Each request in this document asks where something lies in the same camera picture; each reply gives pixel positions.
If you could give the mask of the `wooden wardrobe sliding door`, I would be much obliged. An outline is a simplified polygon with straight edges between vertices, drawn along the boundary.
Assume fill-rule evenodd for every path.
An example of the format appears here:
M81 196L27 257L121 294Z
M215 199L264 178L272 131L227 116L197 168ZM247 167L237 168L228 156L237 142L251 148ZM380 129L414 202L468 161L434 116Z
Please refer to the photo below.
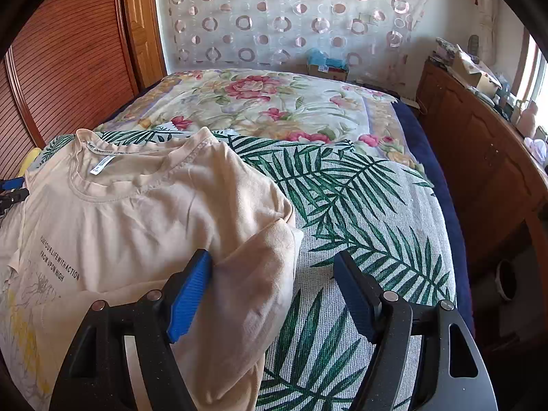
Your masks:
M165 74L156 0L1 0L1 177Z

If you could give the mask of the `open cardboard box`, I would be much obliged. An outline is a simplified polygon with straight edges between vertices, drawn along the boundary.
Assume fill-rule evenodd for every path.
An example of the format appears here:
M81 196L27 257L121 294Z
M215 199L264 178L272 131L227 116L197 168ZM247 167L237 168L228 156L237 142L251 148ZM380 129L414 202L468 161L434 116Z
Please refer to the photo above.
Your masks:
M457 46L451 68L466 85L472 86L489 98L493 98L501 88L500 81L491 70L482 61L475 64L460 46Z

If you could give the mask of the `dark blue mattress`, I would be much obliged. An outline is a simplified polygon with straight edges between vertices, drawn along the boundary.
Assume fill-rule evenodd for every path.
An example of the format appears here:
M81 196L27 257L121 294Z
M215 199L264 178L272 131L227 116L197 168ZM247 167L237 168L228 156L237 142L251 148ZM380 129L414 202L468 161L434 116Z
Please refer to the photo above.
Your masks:
M399 123L411 153L422 165L424 165L425 174L434 185L434 193L440 204L450 241L456 282L457 306L464 322L469 327L470 332L474 337L475 323L473 318L473 303L468 276L465 243L445 175L427 140L423 128L411 111L411 108L402 101L394 102L392 106L398 116Z

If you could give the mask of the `long wooden side cabinet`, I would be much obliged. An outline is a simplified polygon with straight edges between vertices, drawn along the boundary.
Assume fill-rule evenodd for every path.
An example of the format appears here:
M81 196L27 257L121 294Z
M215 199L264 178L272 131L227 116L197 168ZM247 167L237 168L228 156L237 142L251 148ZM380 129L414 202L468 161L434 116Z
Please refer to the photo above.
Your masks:
M513 127L432 60L416 101L446 177L469 264L491 256L536 214L547 216L547 176Z

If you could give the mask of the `beige printed t-shirt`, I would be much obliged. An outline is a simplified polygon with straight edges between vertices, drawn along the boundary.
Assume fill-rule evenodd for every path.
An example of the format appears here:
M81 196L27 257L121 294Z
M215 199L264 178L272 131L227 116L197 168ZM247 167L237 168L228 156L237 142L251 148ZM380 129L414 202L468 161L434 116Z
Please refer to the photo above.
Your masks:
M136 301L204 249L212 279L176 362L198 409L254 409L303 238L279 187L204 128L130 146L82 129L25 183L1 224L1 352L32 408L93 301Z

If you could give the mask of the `circle pattern sheer curtain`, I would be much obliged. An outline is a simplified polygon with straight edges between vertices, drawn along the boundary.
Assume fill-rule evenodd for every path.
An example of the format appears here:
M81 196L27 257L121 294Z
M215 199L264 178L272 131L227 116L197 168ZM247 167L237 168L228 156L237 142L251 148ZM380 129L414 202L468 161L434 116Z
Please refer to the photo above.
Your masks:
M399 85L428 0L156 0L174 72L305 68L320 51L353 80Z

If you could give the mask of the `yellow plush toy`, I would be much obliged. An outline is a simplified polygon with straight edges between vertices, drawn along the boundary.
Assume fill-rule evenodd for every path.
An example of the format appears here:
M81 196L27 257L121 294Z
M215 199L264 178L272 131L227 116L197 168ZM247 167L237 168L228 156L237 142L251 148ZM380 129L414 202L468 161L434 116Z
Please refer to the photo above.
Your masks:
M34 148L26 154L23 161L21 161L21 166L18 169L17 177L23 177L25 175L25 172L29 169L41 152L42 149Z

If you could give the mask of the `palm leaf print blanket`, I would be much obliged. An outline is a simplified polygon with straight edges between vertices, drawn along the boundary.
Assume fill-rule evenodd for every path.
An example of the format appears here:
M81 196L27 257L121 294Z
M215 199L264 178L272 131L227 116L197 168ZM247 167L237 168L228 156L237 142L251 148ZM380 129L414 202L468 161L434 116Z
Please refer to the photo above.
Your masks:
M97 136L116 146L184 137L124 143ZM450 244L436 195L415 171L349 149L213 136L279 187L303 235L292 301L266 349L252 410L346 409L372 346L351 327L334 283L334 254L349 252L361 269L407 300L452 299Z

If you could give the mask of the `floral bed sheet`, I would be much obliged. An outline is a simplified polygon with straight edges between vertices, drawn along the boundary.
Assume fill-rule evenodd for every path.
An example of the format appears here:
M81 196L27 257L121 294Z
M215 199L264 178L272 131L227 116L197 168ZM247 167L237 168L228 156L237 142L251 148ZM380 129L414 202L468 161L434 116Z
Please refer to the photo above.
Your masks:
M174 72L130 103L101 131L201 127L293 142L348 141L360 153L422 173L392 95L292 72L208 69Z

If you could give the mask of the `box with blue items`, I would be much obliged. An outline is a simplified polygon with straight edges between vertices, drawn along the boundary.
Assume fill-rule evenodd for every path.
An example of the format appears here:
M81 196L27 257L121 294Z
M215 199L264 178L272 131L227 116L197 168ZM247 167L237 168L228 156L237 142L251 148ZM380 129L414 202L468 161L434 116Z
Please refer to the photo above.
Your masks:
M321 50L312 48L307 52L307 71L310 76L345 82L349 67L344 60L332 59Z

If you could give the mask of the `pink ceramic jug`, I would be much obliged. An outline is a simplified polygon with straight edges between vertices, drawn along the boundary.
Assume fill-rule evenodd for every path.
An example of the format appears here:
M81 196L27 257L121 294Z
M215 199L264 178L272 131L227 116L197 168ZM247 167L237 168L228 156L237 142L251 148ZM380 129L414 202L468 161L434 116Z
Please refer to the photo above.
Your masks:
M515 128L521 136L533 138L536 131L536 115L538 106L535 101L531 100L527 107L521 111L518 122Z

